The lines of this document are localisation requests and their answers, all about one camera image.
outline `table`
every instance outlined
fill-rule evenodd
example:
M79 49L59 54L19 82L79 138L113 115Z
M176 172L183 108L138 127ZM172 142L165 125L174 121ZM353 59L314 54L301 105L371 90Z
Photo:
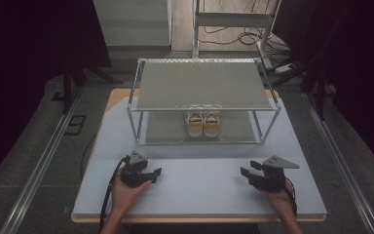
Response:
M300 166L284 170L295 185L299 221L323 221L326 209L282 100L282 111L263 144L135 146L127 113L130 90L111 93L71 218L98 222L103 197L119 160L136 150L149 160L145 173L163 168L123 222L264 222L278 220L240 167L278 155Z

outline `white sneaker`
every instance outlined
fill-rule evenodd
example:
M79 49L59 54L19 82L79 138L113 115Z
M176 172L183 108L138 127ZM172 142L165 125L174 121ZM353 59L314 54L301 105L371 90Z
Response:
M199 137L203 133L203 113L201 111L184 112L187 133L190 137Z
M203 112L205 122L204 133L206 137L217 137L220 126L220 112L205 111Z

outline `metal frame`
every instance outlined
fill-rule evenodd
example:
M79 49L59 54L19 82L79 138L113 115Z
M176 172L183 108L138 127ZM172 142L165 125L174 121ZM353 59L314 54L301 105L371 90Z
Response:
M200 12L200 0L196 0L196 11L194 14L194 41L193 59L199 57L199 27L200 26L228 26L228 27L263 27L264 37L261 42L257 42L260 57L267 69L272 68L272 64L266 54L265 48L267 39L272 31L275 21L276 11L280 0L275 0L273 11L268 14L245 14L245 13L204 13Z
M236 61L241 61L243 60L242 58L218 58L218 59L212 59L212 58L207 58L207 59L204 59L204 58L201 58L202 60L214 60L215 62L224 62L226 59L228 60L236 60ZM256 138L255 140L252 140L252 141L231 141L231 142L228 142L228 143L264 143L266 138L267 138L267 135L269 134L270 130L272 129L274 123L276 122L276 119L278 118L280 112L281 112L281 106L279 104L279 101L278 101L278 98L276 97L276 94L275 92L273 91L271 85L270 85L270 82L269 82L269 79L267 78L267 75L266 75L266 72L265 72L265 69L264 69L264 66L263 66L263 62L261 60L261 58L247 58L247 59L252 59L254 60L255 62L255 65L262 70L262 74L260 77L263 77L262 79L264 79L267 83L267 86L268 86L268 91L270 92L271 96L272 96L272 99L274 101L274 107L272 107L271 109L266 109L266 108L259 108L259 109L247 109L247 108L244 108L244 109L240 109L240 111L251 111L252 113L252 116L254 118L254 124L256 126L256 130L257 130L257 133L258 133L258 138ZM129 118L130 118L130 122L131 122L131 129L132 129L132 133L133 133L133 136L134 136L134 140L135 140L135 144L136 145L139 145L140 144L140 137L141 137L141 128L142 128L142 122L143 122L143 116L144 116L144 111L174 111L174 110L185 110L185 109L172 109L172 110L168 110L168 109L154 109L154 110L151 110L151 109L134 109L133 108L133 105L134 105L134 101L133 101L133 95L134 95L134 90L135 90L135 86L136 86L136 83L137 81L140 80L141 78L141 75L142 75L142 70L143 70L143 67L144 67L144 63L145 61L152 61L152 62L164 62L164 61L168 61L168 60L176 60L177 62L199 62L199 59L184 59L184 58L180 58L180 59L174 59L174 58L152 58L152 59L146 59L146 58L140 58L138 60L138 66L137 66L137 69L136 69L136 72L135 72L135 77L134 77L134 81L132 83L132 87L131 87L131 95L130 95L130 99L129 99L129 103L128 103L128 106L127 106L127 112L128 112L128 115L129 115ZM205 108L201 108L200 110L214 110L214 109L205 109ZM220 108L220 109L217 109L217 110L232 110L232 109L226 109L226 108ZM260 124L259 124L259 121L258 121L258 117L257 117L257 111L270 111L270 112L274 112L274 116L272 118L272 121L270 122L266 132L262 133L261 131L261 128L260 128ZM138 113L139 114L139 120L138 120L138 124L136 125L134 121L134 114L135 113ZM204 141L204 142L199 142L199 141L192 141L192 142L184 142L184 143L226 143L224 141ZM145 145L149 145L149 144L176 144L176 142L161 142L161 143L148 143L148 142L145 142L144 143Z

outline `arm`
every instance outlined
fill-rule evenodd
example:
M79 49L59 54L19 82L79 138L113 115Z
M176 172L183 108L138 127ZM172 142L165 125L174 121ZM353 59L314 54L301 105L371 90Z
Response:
M293 191L293 188L288 181L286 182L286 187L290 192ZM275 209L279 219L281 220L281 225L283 226L285 234L303 233L299 223L296 220L296 216L293 214L290 199L283 189L279 192L269 192L259 188L257 189L268 198L273 209Z
M101 234L118 233L120 229L121 220L123 219L126 212L135 202L136 197L148 186L151 185L151 180L148 180L141 184L139 187L130 188L121 182L119 174L114 181L112 188L112 209L109 214L104 227L101 230Z

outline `gray floor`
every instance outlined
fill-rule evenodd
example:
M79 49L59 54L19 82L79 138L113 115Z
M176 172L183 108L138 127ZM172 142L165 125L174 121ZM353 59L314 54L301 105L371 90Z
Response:
M189 53L170 52L127 53L126 59L113 59L115 67L133 67L136 57L188 58L191 56ZM207 53L202 56L207 58L247 58L254 57L255 54ZM89 82L74 112L74 115L87 116L85 126L79 136L63 136L19 227L19 233L97 232L97 224L75 223L71 221L69 216L81 183L80 167L84 149L98 130L109 94L115 88L128 87L133 78L132 68L105 70L126 80L125 84L109 84L89 71L87 72ZM272 80L278 78L278 75L274 73L270 76ZM299 83L300 78L293 79L278 87L277 91L283 99L295 133L318 184L319 192L329 211L324 222L301 223L302 228L305 233L367 233L355 203L336 170L308 105L299 91ZM56 92L62 92L60 77L55 77L48 82L46 94L40 106L0 166L0 228L61 118L62 103L52 101ZM332 105L331 99L326 100L324 113L327 126L349 162L354 176L374 211L374 155ZM85 155L85 162L88 160L90 152L89 150ZM220 230L230 230L229 233L255 233L254 225L244 224L194 227L196 229L192 228L191 232L195 233L220 233ZM132 233L165 233L164 230L167 233L169 230L174 233L180 232L181 229L189 230L186 228L186 225L127 227L132 230ZM261 233L281 233L281 225L278 222L260 223L259 229Z

